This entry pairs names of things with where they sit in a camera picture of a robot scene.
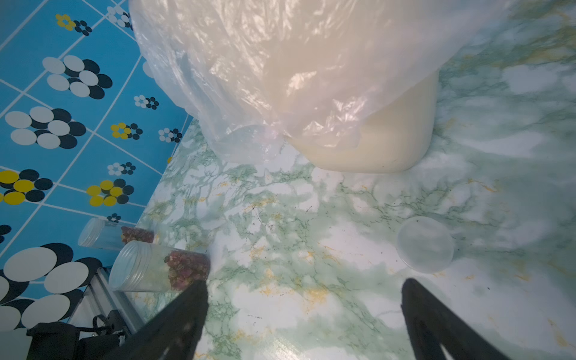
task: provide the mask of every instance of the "plastic bag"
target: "plastic bag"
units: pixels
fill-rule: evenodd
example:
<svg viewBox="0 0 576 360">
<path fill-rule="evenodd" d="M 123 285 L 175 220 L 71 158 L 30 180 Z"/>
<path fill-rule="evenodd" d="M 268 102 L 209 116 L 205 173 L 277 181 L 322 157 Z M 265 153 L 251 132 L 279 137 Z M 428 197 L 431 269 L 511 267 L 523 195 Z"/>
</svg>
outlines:
<svg viewBox="0 0 576 360">
<path fill-rule="evenodd" d="M 436 71 L 505 0 L 130 0 L 158 85 L 221 158 L 283 137 L 357 145 L 370 114 Z"/>
</svg>

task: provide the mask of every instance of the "plastic jar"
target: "plastic jar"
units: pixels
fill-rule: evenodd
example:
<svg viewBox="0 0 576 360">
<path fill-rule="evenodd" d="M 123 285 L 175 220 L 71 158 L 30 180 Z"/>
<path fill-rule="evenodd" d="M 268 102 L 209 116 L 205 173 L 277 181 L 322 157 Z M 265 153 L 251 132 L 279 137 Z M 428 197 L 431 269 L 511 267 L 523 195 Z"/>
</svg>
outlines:
<svg viewBox="0 0 576 360">
<path fill-rule="evenodd" d="M 120 251 L 130 241 L 154 241 L 151 230 L 121 225 L 117 222 L 92 218 L 78 237 L 78 245 L 88 248 L 98 248 Z"/>
<path fill-rule="evenodd" d="M 206 280 L 209 271 L 204 254 L 131 241 L 118 254 L 109 284 L 117 291 L 182 291 L 195 280 Z"/>
</svg>

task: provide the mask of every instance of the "jar lid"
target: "jar lid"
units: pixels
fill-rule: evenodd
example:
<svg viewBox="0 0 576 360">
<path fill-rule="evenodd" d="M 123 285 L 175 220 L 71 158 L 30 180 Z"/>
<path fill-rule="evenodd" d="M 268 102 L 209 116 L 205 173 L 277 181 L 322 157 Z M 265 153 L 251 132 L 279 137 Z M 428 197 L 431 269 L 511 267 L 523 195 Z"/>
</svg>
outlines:
<svg viewBox="0 0 576 360">
<path fill-rule="evenodd" d="M 141 241 L 130 241 L 116 257 L 108 283 L 112 290 L 133 291 L 150 263 L 150 244 Z"/>
<path fill-rule="evenodd" d="M 402 223 L 396 237 L 396 249 L 406 265 L 432 274 L 444 270 L 452 261 L 454 240 L 443 224 L 417 216 Z"/>
</svg>

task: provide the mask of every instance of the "countertop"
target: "countertop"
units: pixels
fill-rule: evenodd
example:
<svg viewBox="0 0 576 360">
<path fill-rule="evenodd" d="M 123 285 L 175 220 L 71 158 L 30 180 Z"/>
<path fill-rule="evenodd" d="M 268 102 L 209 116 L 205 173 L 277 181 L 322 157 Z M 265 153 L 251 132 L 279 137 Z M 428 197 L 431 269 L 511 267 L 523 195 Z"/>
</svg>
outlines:
<svg viewBox="0 0 576 360">
<path fill-rule="evenodd" d="M 528 1 L 442 69 L 432 144 L 408 171 L 339 173 L 285 145 L 222 162 L 190 125 L 139 225 L 207 252 L 198 359 L 413 359 L 416 278 L 513 359 L 576 357 L 576 7 Z M 445 271 L 398 257 L 407 218 L 445 224 Z M 150 319 L 176 294 L 132 293 Z"/>
</svg>

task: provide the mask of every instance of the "clear plastic lid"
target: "clear plastic lid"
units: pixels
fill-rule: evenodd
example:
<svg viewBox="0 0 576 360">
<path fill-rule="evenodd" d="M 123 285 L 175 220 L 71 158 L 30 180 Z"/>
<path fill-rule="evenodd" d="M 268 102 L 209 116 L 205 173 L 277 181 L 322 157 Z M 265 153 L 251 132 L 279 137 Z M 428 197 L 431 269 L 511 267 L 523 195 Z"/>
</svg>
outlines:
<svg viewBox="0 0 576 360">
<path fill-rule="evenodd" d="M 82 247 L 91 247 L 96 239 L 98 239 L 98 235 L 102 231 L 102 228 L 106 225 L 106 220 L 92 218 L 88 220 L 86 226 L 84 226 L 84 230 L 78 237 L 78 245 Z"/>
<path fill-rule="evenodd" d="M 454 255 L 454 239 L 443 224 L 417 216 L 404 221 L 396 238 L 398 255 L 406 265 L 425 274 L 442 271 Z"/>
<path fill-rule="evenodd" d="M 150 244 L 130 241 L 114 261 L 108 283 L 113 290 L 131 291 L 136 288 L 150 263 Z"/>
</svg>

